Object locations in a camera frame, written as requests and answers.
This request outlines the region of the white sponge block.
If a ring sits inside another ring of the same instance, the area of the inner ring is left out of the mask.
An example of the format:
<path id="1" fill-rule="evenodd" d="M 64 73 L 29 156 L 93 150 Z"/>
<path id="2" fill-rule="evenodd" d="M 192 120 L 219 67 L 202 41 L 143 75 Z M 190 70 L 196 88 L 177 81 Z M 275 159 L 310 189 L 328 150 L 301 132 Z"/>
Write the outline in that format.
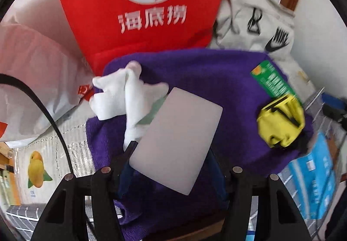
<path id="1" fill-rule="evenodd" d="M 169 189 L 189 195 L 222 111 L 211 101 L 173 88 L 134 150 L 130 166 Z"/>

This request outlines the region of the yellow black pouch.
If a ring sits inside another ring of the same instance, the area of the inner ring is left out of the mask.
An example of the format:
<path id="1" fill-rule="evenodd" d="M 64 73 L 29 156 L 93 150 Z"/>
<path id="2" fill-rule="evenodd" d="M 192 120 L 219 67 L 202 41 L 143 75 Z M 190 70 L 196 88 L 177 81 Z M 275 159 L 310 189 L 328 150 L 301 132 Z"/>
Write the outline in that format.
<path id="1" fill-rule="evenodd" d="M 305 114 L 298 99 L 286 94 L 261 109 L 257 117 L 259 136 L 270 148 L 286 148 L 305 127 Z"/>

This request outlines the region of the green wet wipes packet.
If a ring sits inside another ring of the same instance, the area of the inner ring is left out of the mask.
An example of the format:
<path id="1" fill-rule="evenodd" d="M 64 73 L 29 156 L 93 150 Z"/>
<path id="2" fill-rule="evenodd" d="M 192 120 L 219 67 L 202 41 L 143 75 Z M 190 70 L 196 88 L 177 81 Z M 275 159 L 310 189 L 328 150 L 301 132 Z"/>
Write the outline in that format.
<path id="1" fill-rule="evenodd" d="M 301 103 L 298 95 L 270 61 L 265 60 L 259 63 L 250 72 L 250 75 L 252 75 L 271 98 L 279 98 L 290 94 L 296 97 Z"/>

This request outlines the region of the blue tissue box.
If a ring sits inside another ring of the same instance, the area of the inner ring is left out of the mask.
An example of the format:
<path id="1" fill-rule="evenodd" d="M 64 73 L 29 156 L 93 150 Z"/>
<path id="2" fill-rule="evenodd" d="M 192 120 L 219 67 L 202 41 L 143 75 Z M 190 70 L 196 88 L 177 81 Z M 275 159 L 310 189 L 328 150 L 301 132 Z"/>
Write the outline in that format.
<path id="1" fill-rule="evenodd" d="M 321 219 L 332 202 L 336 179 L 325 135 L 319 132 L 311 152 L 289 163 L 304 219 Z"/>

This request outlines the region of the grey checkered tablecloth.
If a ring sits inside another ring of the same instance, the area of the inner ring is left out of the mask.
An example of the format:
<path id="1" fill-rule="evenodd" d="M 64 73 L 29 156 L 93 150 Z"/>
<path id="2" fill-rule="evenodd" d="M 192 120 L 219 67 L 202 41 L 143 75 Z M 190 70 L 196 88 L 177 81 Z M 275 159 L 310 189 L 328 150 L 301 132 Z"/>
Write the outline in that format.
<path id="1" fill-rule="evenodd" d="M 40 216 L 33 220 L 36 226 L 32 240 L 88 240 L 89 232 L 96 240 L 124 240 L 113 200 L 119 198 L 122 175 L 136 142 L 120 156 L 93 175 L 76 177 L 66 174 L 51 196 Z M 267 219 L 273 224 L 269 240 L 311 240 L 318 235 L 326 217 L 315 217 L 314 232 L 309 231 L 295 207 L 279 176 L 267 178 L 250 175 L 237 166 L 218 163 L 216 154 L 209 151 L 206 160 L 220 174 L 226 197 L 230 200 L 228 212 L 222 222 L 221 240 L 245 240 L 247 210 L 252 196 L 258 196 L 258 210 L 270 210 Z M 85 197 L 92 198 L 92 214 L 95 227 L 85 212 Z"/>

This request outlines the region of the grey Nike pouch bag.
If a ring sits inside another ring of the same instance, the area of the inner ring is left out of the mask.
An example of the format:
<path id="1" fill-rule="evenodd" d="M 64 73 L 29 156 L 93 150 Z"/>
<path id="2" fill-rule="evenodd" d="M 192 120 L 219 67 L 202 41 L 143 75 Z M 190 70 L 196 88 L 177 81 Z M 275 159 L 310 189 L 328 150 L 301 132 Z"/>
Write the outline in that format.
<path id="1" fill-rule="evenodd" d="M 294 13 L 274 0 L 221 0 L 212 49 L 261 51 L 286 60 L 294 41 Z"/>

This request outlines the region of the white Miniso plastic bag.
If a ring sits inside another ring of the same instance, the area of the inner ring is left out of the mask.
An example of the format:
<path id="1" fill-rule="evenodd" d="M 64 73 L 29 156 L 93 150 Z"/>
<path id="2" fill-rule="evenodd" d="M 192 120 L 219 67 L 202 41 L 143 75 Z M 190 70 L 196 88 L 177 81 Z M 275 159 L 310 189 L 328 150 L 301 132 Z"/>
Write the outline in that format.
<path id="1" fill-rule="evenodd" d="M 34 91 L 54 120 L 77 106 L 92 88 L 93 73 L 54 40 L 20 24 L 1 26 L 1 73 Z M 50 127 L 21 90 L 1 85 L 1 141 L 10 148 L 29 145 Z"/>

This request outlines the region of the red Haidilao paper bag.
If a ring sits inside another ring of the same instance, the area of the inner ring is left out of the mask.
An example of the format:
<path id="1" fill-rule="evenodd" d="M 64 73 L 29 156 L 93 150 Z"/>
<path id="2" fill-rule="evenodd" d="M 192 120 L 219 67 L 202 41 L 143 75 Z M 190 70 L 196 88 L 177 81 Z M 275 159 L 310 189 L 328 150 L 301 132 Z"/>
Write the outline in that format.
<path id="1" fill-rule="evenodd" d="M 221 0 L 60 0 L 96 75 L 115 58 L 206 47 Z"/>

